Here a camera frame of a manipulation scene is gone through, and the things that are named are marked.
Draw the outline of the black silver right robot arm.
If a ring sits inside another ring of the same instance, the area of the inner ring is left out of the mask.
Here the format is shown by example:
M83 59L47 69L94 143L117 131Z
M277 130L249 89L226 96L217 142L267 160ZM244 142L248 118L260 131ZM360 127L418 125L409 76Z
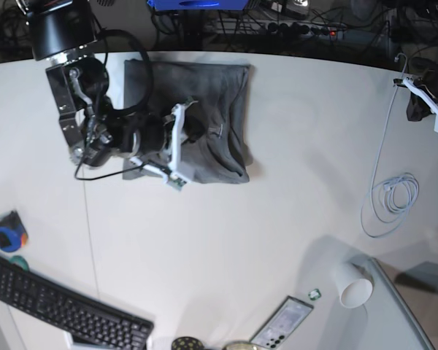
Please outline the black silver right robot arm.
M198 101L189 97L165 116L149 110L153 65L142 43L127 31L102 28L88 1L18 1L17 6L26 18L34 59L50 62L46 76L76 168L100 168L118 157L130 163L122 174L146 170L176 188L192 182L194 168L183 161L182 146L205 132L186 113ZM88 45L106 44L110 37L126 39L145 68L144 91L123 109L116 109L107 96L107 63L85 52Z

